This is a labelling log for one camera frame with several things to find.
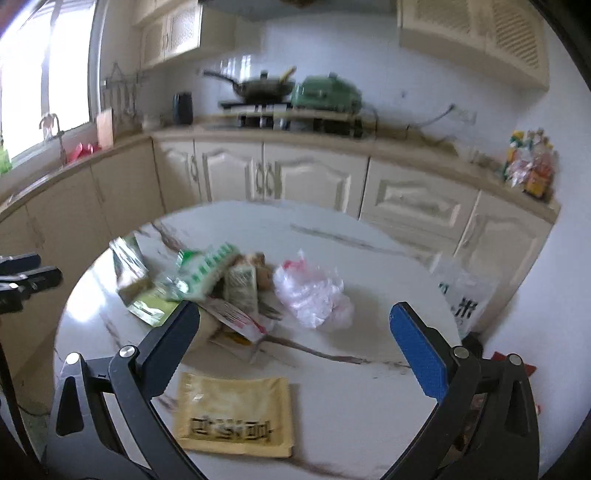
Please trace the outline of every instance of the countertop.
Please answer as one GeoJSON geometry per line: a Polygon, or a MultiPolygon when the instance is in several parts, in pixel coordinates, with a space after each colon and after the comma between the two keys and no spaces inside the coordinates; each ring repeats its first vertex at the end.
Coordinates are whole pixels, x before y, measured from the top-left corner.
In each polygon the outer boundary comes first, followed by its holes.
{"type": "Polygon", "coordinates": [[[416,140],[388,140],[367,138],[354,140],[326,134],[285,132],[262,129],[212,129],[206,125],[172,127],[140,134],[115,144],[107,151],[98,152],[70,166],[43,177],[30,187],[10,197],[0,206],[0,221],[24,205],[29,198],[39,194],[55,182],[103,158],[131,148],[140,142],[194,138],[198,141],[217,142],[267,142],[293,145],[300,148],[324,149],[337,153],[371,157],[380,161],[391,161],[401,166],[412,167],[432,173],[461,184],[472,186],[513,203],[524,210],[554,224],[560,213],[560,205],[553,200],[549,205],[512,189],[488,170],[462,161],[449,149],[430,147],[416,140]]]}

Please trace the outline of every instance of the cream kitchen cabinet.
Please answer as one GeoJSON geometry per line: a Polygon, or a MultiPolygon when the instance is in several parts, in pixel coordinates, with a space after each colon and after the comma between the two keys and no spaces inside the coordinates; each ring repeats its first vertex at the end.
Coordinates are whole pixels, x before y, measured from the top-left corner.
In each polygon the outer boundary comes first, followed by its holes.
{"type": "Polygon", "coordinates": [[[133,25],[145,23],[156,10],[156,0],[135,0],[133,25]]]}
{"type": "MultiPolygon", "coordinates": [[[[26,207],[19,208],[0,223],[0,252],[2,255],[35,252],[44,257],[41,236],[33,228],[26,207]]],[[[49,306],[48,296],[53,297],[54,292],[34,295],[26,302],[22,312],[0,316],[0,341],[13,377],[24,366],[30,352],[37,349],[47,334],[43,323],[45,310],[49,306]]]]}
{"type": "Polygon", "coordinates": [[[40,236],[44,263],[59,267],[72,289],[111,240],[90,170],[41,192],[27,203],[27,212],[40,236]]]}
{"type": "Polygon", "coordinates": [[[166,213],[201,203],[193,140],[154,141],[154,154],[166,213]]]}
{"type": "Polygon", "coordinates": [[[481,192],[456,257],[466,270],[499,280],[480,318],[486,329],[509,303],[544,246],[551,225],[493,195],[481,192]]]}
{"type": "Polygon", "coordinates": [[[398,0],[398,26],[403,47],[548,88],[543,19],[525,0],[398,0]]]}
{"type": "Polygon", "coordinates": [[[369,162],[361,217],[366,221],[407,226],[461,238],[478,190],[394,163],[369,162]]]}
{"type": "Polygon", "coordinates": [[[104,158],[91,171],[111,237],[164,215],[151,142],[104,158]]]}
{"type": "Polygon", "coordinates": [[[265,198],[318,205],[359,218],[368,157],[264,145],[265,198]]]}
{"type": "Polygon", "coordinates": [[[140,65],[143,69],[164,61],[167,19],[159,18],[142,30],[140,65]]]}
{"type": "Polygon", "coordinates": [[[432,233],[422,232],[409,227],[397,227],[385,223],[367,222],[392,239],[406,247],[408,254],[421,262],[432,272],[442,257],[452,257],[457,249],[457,242],[432,233]]]}
{"type": "Polygon", "coordinates": [[[195,155],[204,202],[263,199],[262,144],[196,142],[195,155]]]}
{"type": "Polygon", "coordinates": [[[140,66],[150,68],[187,53],[202,58],[231,51],[235,47],[236,17],[203,7],[197,0],[156,4],[165,12],[144,27],[140,66]]]}

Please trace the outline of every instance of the faucet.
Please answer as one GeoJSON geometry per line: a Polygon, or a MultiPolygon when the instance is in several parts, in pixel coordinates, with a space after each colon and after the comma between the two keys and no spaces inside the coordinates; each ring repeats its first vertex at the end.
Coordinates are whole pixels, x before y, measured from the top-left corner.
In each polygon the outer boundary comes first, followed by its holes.
{"type": "Polygon", "coordinates": [[[60,128],[60,119],[55,113],[46,113],[39,122],[39,130],[43,130],[43,138],[46,143],[57,137],[60,141],[60,160],[61,166],[65,167],[67,164],[66,149],[64,148],[63,136],[64,131],[60,128]],[[53,126],[57,124],[57,133],[53,134],[53,126]]]}

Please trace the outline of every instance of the green appliance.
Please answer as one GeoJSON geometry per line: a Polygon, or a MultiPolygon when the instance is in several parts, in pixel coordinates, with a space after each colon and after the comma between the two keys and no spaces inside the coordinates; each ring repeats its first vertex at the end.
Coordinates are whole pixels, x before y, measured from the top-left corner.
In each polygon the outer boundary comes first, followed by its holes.
{"type": "Polygon", "coordinates": [[[294,108],[359,113],[361,99],[355,85],[331,73],[328,77],[307,77],[292,93],[291,104],[294,108]]]}

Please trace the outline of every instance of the metal screw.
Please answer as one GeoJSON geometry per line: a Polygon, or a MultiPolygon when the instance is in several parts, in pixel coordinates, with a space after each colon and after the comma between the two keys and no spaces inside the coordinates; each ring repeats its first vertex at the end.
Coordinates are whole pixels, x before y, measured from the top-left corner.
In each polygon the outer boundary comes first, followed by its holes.
{"type": "Polygon", "coordinates": [[[466,359],[470,356],[470,352],[462,347],[462,346],[457,346],[453,349],[453,354],[458,357],[458,358],[462,358],[462,359],[466,359]]]}
{"type": "Polygon", "coordinates": [[[66,357],[66,363],[68,365],[74,365],[75,363],[78,362],[78,360],[80,360],[80,354],[79,353],[71,353],[70,355],[68,355],[66,357]]]}
{"type": "Polygon", "coordinates": [[[513,365],[519,366],[523,363],[523,360],[521,359],[521,357],[519,355],[512,353],[509,355],[509,362],[511,362],[513,365]]]}
{"type": "Polygon", "coordinates": [[[135,353],[135,347],[133,345],[124,346],[121,350],[119,350],[119,356],[123,358],[129,358],[135,353]]]}

